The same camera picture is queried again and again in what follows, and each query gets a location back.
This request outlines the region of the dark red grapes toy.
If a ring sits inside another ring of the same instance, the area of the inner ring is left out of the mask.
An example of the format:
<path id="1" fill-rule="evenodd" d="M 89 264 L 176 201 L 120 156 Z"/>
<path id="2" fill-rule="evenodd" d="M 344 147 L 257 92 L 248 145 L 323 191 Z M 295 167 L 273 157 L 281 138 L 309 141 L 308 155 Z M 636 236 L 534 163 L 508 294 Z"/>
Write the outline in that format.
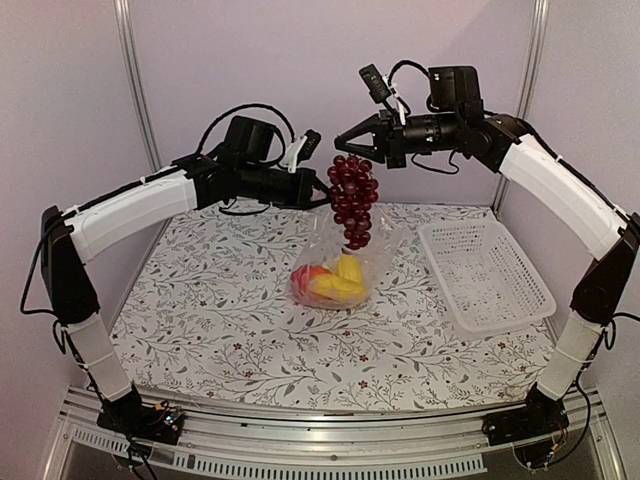
<path id="1" fill-rule="evenodd" d="M 327 170 L 334 222 L 344 229 L 346 247 L 359 250 L 371 241 L 372 208 L 378 201 L 378 181 L 371 161 L 353 154 L 337 155 Z"/>

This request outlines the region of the yellow lemon toy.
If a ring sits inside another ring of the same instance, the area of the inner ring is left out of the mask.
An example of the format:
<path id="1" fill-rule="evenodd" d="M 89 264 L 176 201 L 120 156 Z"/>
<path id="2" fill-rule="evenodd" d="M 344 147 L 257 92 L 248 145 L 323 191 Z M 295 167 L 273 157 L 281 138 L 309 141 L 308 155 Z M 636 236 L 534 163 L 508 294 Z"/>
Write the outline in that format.
<path id="1" fill-rule="evenodd" d="M 342 254 L 337 264 L 337 275 L 355 283 L 362 282 L 362 272 L 358 259 L 353 255 Z"/>

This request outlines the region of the clear zip top bag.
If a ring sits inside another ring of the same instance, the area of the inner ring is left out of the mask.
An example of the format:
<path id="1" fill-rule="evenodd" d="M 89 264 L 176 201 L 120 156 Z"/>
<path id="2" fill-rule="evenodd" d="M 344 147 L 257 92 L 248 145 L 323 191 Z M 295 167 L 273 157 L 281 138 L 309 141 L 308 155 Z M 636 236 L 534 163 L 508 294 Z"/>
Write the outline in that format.
<path id="1" fill-rule="evenodd" d="M 347 247 L 345 229 L 322 207 L 311 215 L 310 233 L 288 279 L 289 297 L 313 308 L 340 310 L 365 302 L 390 271 L 407 229 L 381 208 L 371 211 L 372 227 L 359 249 Z"/>

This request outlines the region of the red bell pepper toy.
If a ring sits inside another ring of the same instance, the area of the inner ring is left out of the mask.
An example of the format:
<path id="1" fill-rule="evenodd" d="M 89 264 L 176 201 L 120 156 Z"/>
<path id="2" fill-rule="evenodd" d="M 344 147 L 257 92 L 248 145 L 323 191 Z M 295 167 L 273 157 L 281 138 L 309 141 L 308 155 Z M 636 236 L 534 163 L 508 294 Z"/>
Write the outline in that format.
<path id="1" fill-rule="evenodd" d="M 310 265 L 303 265 L 291 274 L 291 288 L 295 296 L 302 297 L 307 294 L 311 270 Z"/>

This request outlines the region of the yellow banana toy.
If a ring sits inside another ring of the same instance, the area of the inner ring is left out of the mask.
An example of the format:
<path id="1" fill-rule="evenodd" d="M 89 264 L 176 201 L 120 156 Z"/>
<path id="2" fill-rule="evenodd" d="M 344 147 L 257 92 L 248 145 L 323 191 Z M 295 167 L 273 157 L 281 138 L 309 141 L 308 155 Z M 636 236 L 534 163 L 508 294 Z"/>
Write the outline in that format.
<path id="1" fill-rule="evenodd" d="M 361 301 L 368 294 L 368 290 L 362 284 L 334 274 L 314 276 L 308 283 L 308 290 L 338 302 Z"/>

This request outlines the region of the orange pumpkin toy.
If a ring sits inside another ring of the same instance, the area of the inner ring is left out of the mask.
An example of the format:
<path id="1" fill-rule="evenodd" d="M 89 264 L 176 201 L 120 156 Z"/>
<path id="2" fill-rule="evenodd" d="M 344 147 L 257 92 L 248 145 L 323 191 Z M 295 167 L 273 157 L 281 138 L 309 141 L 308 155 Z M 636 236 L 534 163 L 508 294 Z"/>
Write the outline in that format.
<path id="1" fill-rule="evenodd" d="M 310 266 L 308 268 L 308 279 L 313 280 L 320 275 L 332 275 L 332 272 L 322 266 Z"/>

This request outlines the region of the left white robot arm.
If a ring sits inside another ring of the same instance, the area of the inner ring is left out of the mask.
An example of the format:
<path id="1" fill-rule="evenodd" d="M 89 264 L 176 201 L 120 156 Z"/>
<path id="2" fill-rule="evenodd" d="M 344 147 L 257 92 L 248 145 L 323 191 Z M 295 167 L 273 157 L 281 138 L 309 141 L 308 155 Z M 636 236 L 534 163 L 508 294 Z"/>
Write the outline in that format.
<path id="1" fill-rule="evenodd" d="M 294 138 L 281 158 L 269 160 L 276 129 L 244 116 L 231 119 L 223 141 L 202 146 L 157 173 L 81 206 L 42 216 L 41 275 L 51 310 L 66 330 L 95 388 L 110 405 L 111 419 L 128 434 L 148 426 L 148 412 L 129 380 L 100 315 L 86 265 L 120 241 L 175 216 L 239 197 L 284 209 L 319 206 L 326 186 L 301 167 L 321 141 L 314 130 Z"/>

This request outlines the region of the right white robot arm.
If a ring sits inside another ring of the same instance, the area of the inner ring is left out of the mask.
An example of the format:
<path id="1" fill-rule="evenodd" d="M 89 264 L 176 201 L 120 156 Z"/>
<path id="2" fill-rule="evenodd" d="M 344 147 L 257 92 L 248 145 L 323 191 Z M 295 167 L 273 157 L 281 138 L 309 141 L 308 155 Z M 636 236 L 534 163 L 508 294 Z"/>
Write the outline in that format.
<path id="1" fill-rule="evenodd" d="M 552 424 L 559 402 L 597 349 L 613 320 L 639 250 L 639 217 L 612 203 L 593 183 L 556 154 L 525 120 L 487 111 L 472 66 L 424 71 L 430 92 L 427 113 L 406 115 L 389 100 L 393 77 L 374 65 L 359 76 L 381 111 L 335 138 L 337 150 L 385 165 L 405 167 L 410 154 L 450 151 L 474 158 L 524 188 L 583 243 L 593 261 L 575 287 L 566 325 L 517 427 L 537 436 Z"/>

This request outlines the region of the floral patterned table mat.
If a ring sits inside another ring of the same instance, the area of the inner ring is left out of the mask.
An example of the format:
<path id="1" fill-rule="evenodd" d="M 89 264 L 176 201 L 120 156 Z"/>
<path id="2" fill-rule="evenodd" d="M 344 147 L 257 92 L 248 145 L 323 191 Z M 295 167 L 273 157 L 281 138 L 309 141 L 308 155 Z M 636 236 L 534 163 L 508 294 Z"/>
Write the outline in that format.
<path id="1" fill-rule="evenodd" d="M 546 364 L 544 324 L 463 341 L 444 317 L 417 230 L 488 209 L 385 204 L 405 239 L 372 297 L 335 311 L 287 291 L 309 215 L 241 208 L 177 217 L 158 241 L 111 331 L 136 384 L 282 407 L 423 410 L 520 400 Z"/>

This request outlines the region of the white perforated plastic basket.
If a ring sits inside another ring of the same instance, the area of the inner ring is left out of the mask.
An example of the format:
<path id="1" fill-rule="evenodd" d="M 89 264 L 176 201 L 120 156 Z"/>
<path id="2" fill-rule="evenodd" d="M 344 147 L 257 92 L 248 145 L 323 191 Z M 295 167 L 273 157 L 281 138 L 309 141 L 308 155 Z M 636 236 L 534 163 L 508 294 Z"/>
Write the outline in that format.
<path id="1" fill-rule="evenodd" d="M 442 221 L 418 235 L 460 339 L 519 331 L 555 313 L 542 277 L 500 222 Z"/>

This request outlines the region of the left aluminium corner post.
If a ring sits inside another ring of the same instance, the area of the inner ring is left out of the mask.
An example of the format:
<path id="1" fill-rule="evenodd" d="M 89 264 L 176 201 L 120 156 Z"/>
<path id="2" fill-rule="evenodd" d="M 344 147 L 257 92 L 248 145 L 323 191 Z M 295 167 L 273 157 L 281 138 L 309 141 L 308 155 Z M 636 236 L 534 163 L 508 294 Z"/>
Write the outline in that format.
<path id="1" fill-rule="evenodd" d="M 130 2 L 127 0 L 115 0 L 116 27 L 118 30 L 122 58 L 125 66 L 129 90 L 131 93 L 134 114 L 138 122 L 141 140 L 146 153 L 151 171 L 155 172 L 162 167 L 157 141 L 154 134 L 151 115 L 144 91 L 141 68 L 139 64 L 133 19 Z"/>

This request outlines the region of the aluminium front rail frame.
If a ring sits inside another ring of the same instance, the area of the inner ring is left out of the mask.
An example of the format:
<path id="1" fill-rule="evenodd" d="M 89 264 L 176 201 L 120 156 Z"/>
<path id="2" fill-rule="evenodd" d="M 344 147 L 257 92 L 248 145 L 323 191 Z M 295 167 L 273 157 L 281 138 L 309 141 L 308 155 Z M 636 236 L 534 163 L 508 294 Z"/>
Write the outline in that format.
<path id="1" fill-rule="evenodd" d="M 149 444 L 148 460 L 97 425 L 99 404 L 68 390 L 45 459 L 46 479 L 623 479 L 627 473 L 596 390 L 570 393 L 570 426 L 553 465 L 520 455 L 542 438 L 491 445 L 489 406 L 432 411 L 294 410 L 144 389 L 185 411 L 176 445 Z"/>

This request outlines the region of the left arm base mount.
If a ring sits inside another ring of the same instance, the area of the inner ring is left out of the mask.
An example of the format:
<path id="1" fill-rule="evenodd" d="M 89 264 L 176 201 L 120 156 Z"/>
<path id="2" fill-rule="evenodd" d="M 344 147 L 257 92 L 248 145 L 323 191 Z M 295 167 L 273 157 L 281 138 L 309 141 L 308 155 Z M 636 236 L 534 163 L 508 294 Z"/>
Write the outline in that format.
<path id="1" fill-rule="evenodd" d="M 146 405 L 135 385 L 123 397 L 109 401 L 104 399 L 97 425 L 134 439 L 177 445 L 180 439 L 185 412 L 179 406 L 171 406 L 167 400 Z"/>

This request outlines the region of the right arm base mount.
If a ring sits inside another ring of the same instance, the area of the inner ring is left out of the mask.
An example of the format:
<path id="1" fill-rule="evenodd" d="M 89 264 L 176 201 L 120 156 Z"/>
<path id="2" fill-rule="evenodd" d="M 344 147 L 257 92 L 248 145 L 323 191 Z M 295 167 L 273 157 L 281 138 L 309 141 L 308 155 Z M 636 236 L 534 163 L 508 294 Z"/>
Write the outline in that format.
<path id="1" fill-rule="evenodd" d="M 482 433 L 491 446 L 531 440 L 546 435 L 540 442 L 517 447 L 516 459 L 525 467 L 542 468 L 556 456 L 569 427 L 562 400 L 552 400 L 533 384 L 524 405 L 488 414 L 482 420 Z"/>

